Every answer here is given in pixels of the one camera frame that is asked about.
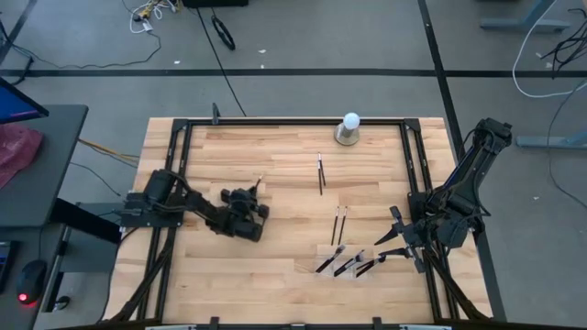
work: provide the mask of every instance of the pink cloth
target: pink cloth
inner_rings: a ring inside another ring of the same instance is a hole
[[[0,125],[0,188],[35,158],[43,135],[18,125]]]

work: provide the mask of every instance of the floor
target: floor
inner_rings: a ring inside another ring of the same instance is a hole
[[[157,47],[155,38],[130,33],[129,13],[118,0],[33,3],[22,26],[17,21],[26,1],[3,1],[0,18],[8,31],[19,28],[17,45],[58,65],[137,61]],[[126,3],[129,7],[142,5],[139,0]],[[487,116],[512,124],[515,136],[547,133],[562,98],[530,99],[516,90],[511,78],[479,77],[487,76],[480,71],[511,70],[524,38],[517,33],[482,30],[480,19],[520,17],[532,3],[426,1],[444,69],[476,72],[470,78],[450,73],[448,77],[463,135]],[[567,9],[582,6],[581,0],[560,1],[548,17],[571,22],[574,31],[582,16]],[[202,12],[210,16],[209,9]],[[225,68],[251,69],[257,74],[229,78],[249,116],[342,116],[349,111],[362,116],[447,116],[434,75],[407,77],[395,71],[435,68],[416,0],[251,0],[247,7],[217,8],[216,13],[238,44],[236,51],[229,51],[212,30]],[[39,70],[40,77],[27,78],[19,88],[41,104],[88,105],[82,137],[125,153],[140,152],[152,116],[209,116],[213,102],[223,116],[239,116],[226,82],[214,71],[214,53],[197,16],[165,10],[162,20],[154,19],[152,25],[162,48],[147,63],[89,68],[93,70],[89,72],[70,67],[69,76],[55,77],[44,71],[54,67],[36,61],[33,69]],[[531,36],[519,69],[548,70],[537,54],[549,51],[570,33]],[[25,62],[11,50],[0,69],[20,70]],[[585,64],[579,60],[569,69],[584,70]],[[258,74],[271,69],[339,68],[390,71],[358,70],[339,76],[319,75],[319,71]],[[526,91],[544,94],[572,89],[579,80],[519,81]],[[586,101],[585,93],[573,96],[553,135],[566,136],[585,128]],[[559,183],[587,199],[584,153],[551,154]],[[73,159],[92,166],[117,191],[125,193],[131,188],[133,169],[83,146],[75,150]],[[481,187],[483,203],[493,213],[485,222],[505,315],[512,322],[587,326],[587,262],[582,253],[587,248],[586,210],[554,187],[547,165],[545,151],[512,146],[499,156]],[[75,167],[67,173],[61,197],[71,202],[119,201],[89,172]],[[74,288],[83,288],[89,281],[84,275],[64,284],[73,304],[83,304],[63,311],[62,319],[88,324],[100,316],[107,299],[108,261],[113,255],[114,251],[105,251],[104,269],[91,275],[92,284],[103,290],[76,291]],[[39,320],[36,327],[47,328],[54,325],[51,322]]]

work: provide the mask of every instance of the monitor screen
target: monitor screen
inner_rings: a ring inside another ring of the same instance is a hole
[[[0,124],[48,116],[49,112],[0,79]]]

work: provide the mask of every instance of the wooden tabletop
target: wooden tabletop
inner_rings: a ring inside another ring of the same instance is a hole
[[[420,123],[437,186],[454,169],[449,138],[442,118],[421,118]],[[143,190],[153,170],[163,168],[171,125],[172,118],[150,120],[136,191]],[[390,206],[397,205],[409,221],[409,185],[397,126],[362,126],[353,147],[340,146],[333,131],[332,126],[194,129],[187,167],[192,188],[221,205],[222,189],[249,188],[262,174],[260,202],[271,208],[271,215],[259,243],[217,236],[196,215],[185,215],[175,240],[165,323],[207,324],[211,316],[223,324],[367,324],[373,316],[389,324],[432,322],[425,277],[411,260],[388,258],[357,279],[350,271],[333,278],[332,268],[314,273],[335,249],[330,238],[337,206],[348,206],[349,213],[342,239],[347,250],[334,267],[360,249],[372,259],[404,245],[401,238],[373,245],[391,228]],[[327,181],[323,196],[317,186],[318,151]],[[140,229],[120,247],[105,318],[122,307],[142,280],[150,233]],[[482,312],[491,314],[472,237],[453,249],[449,260],[457,283]],[[448,316],[438,276],[437,284]],[[150,296],[151,315],[154,296],[156,291]]]

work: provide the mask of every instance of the computer mouse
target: computer mouse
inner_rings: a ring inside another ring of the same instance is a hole
[[[47,272],[47,263],[43,260],[30,261],[22,269],[17,279],[17,298],[22,304],[37,301],[43,292],[43,281]]]

